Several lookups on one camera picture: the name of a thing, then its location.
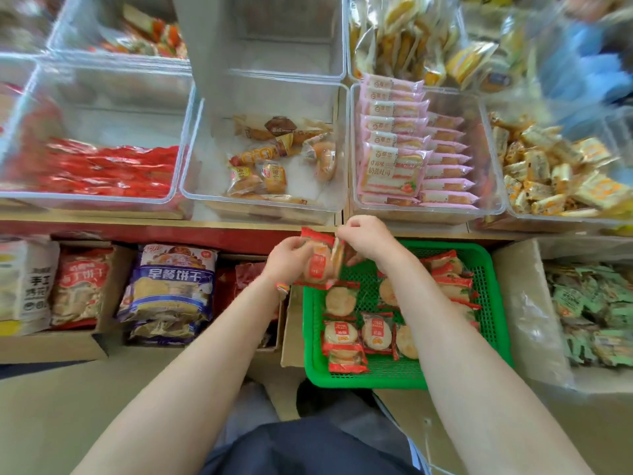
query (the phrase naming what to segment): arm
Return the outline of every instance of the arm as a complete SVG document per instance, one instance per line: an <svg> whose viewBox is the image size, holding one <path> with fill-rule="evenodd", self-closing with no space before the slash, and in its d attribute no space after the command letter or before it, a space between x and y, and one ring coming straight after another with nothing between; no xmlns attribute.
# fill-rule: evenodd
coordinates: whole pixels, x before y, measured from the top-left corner
<svg viewBox="0 0 633 475"><path fill-rule="evenodd" d="M261 276L115 418L72 475L194 475L201 469L279 304L312 255L282 241Z"/></svg>
<svg viewBox="0 0 633 475"><path fill-rule="evenodd" d="M468 473L592 475L530 388L384 223L355 216L338 236L391 279L433 403Z"/></svg>

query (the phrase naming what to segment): person's right hand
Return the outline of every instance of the person's right hand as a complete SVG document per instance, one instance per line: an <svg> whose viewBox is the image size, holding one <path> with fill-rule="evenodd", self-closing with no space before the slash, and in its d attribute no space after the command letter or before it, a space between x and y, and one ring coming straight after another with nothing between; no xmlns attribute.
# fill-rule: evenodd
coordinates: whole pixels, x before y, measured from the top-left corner
<svg viewBox="0 0 633 475"><path fill-rule="evenodd" d="M344 227L339 227L336 236L352 245L360 255L375 261L379 268L396 251L405 249L393 237L387 225L375 216L352 216ZM350 260L348 265L353 265L355 259Z"/></svg>

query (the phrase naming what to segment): person's left hand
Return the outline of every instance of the person's left hand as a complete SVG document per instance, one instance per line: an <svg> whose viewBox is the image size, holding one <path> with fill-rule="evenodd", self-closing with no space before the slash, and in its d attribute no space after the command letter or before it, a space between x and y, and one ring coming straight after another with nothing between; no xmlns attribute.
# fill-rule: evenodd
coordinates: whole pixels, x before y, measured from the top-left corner
<svg viewBox="0 0 633 475"><path fill-rule="evenodd" d="M295 283L314 251L314 245L307 241L301 237L289 237L281 241L268 255L262 275L274 283Z"/></svg>

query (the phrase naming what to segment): person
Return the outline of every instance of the person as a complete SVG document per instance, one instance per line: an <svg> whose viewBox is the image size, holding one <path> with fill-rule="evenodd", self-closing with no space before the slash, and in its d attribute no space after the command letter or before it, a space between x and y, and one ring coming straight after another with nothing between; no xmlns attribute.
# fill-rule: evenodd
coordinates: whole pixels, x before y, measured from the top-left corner
<svg viewBox="0 0 633 475"><path fill-rule="evenodd" d="M392 280L437 413L470 475L591 475L530 388L473 330L422 263L373 216L337 236ZM107 427L73 475L413 474L318 417L266 424L207 458L279 303L312 248L287 238L263 273Z"/></svg>

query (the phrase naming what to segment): red label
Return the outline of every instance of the red label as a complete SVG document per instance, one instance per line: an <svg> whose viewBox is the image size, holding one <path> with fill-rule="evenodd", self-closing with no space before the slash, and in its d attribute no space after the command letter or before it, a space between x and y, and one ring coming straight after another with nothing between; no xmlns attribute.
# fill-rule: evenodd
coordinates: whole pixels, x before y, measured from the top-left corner
<svg viewBox="0 0 633 475"><path fill-rule="evenodd" d="M349 329L345 322L334 322L334 331L336 335L349 335Z"/></svg>
<svg viewBox="0 0 633 475"><path fill-rule="evenodd" d="M384 337L385 335L385 322L381 319L372 319L372 336Z"/></svg>
<svg viewBox="0 0 633 475"><path fill-rule="evenodd" d="M308 265L308 272L310 273L310 278L321 279L325 271L325 263L326 263L325 256L312 255L312 258L310 258L310 264Z"/></svg>
<svg viewBox="0 0 633 475"><path fill-rule="evenodd" d="M107 277L107 263L100 262L70 262L62 267L62 277L59 286L70 288L78 283L86 282L97 287L103 286Z"/></svg>

